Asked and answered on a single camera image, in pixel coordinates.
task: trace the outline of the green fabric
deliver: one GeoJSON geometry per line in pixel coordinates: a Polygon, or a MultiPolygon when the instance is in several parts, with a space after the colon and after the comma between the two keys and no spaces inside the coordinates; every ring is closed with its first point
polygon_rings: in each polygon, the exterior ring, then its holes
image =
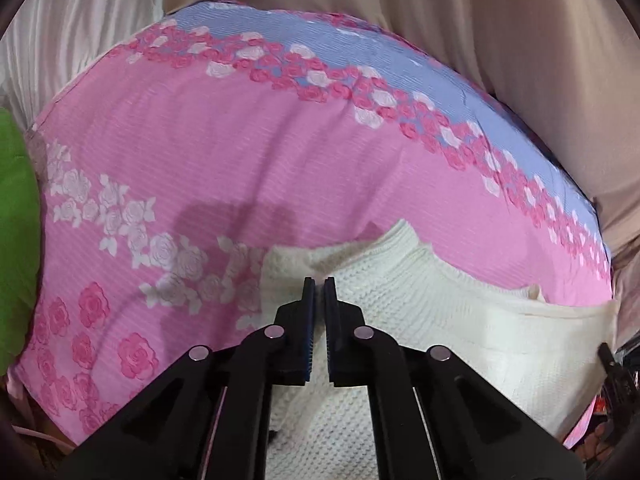
{"type": "Polygon", "coordinates": [[[39,267],[38,184],[22,133],[0,108],[0,375],[24,347],[39,267]]]}

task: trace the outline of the round metal rivet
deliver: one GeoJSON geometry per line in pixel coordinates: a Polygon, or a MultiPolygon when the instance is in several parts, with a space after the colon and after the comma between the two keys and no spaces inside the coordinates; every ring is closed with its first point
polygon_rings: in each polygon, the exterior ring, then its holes
{"type": "Polygon", "coordinates": [[[209,349],[206,346],[194,346],[189,350],[189,357],[194,361],[202,361],[209,355],[209,349]]]}
{"type": "Polygon", "coordinates": [[[284,335],[284,329],[280,325],[269,325],[264,329],[264,335],[269,339],[277,339],[284,335]]]}
{"type": "Polygon", "coordinates": [[[451,350],[446,346],[434,346],[429,352],[436,361],[446,361],[451,357],[451,350]]]}
{"type": "Polygon", "coordinates": [[[371,339],[373,337],[373,329],[370,326],[359,326],[353,331],[353,335],[358,339],[371,339]]]}

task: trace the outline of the green pillow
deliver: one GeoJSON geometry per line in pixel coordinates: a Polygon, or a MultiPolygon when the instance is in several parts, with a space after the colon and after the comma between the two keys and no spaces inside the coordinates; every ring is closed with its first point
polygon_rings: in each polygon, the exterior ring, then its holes
{"type": "Polygon", "coordinates": [[[24,347],[39,267],[38,184],[22,133],[0,108],[0,376],[24,347]]]}

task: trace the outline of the white knit sweater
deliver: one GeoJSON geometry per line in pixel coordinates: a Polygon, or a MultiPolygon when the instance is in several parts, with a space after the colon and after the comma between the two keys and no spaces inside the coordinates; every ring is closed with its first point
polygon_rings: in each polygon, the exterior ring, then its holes
{"type": "MultiPolygon", "coordinates": [[[[596,350],[613,343],[615,301],[573,308],[544,303],[537,286],[504,290],[439,259],[399,221],[371,243],[304,250],[273,248],[260,279],[264,322],[300,298],[305,276],[334,276],[341,301],[398,343],[451,348],[555,436],[566,434],[604,374],[596,350]]],[[[274,390],[270,479],[377,478],[366,388],[328,383],[326,339],[316,326],[310,383],[274,390]]]]}

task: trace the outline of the knitted fabric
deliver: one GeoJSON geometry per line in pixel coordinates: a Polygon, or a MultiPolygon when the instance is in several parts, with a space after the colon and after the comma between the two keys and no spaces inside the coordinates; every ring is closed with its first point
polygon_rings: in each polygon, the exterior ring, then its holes
{"type": "MultiPolygon", "coordinates": [[[[505,290],[450,266],[399,221],[375,242],[305,250],[273,248],[260,279],[264,322],[300,298],[305,276],[334,276],[338,299],[399,344],[451,348],[555,436],[574,425],[604,379],[596,350],[614,338],[615,301],[574,308],[544,303],[540,288],[505,290]]],[[[366,388],[328,382],[317,320],[310,383],[277,386],[267,478],[377,478],[366,388]]]]}

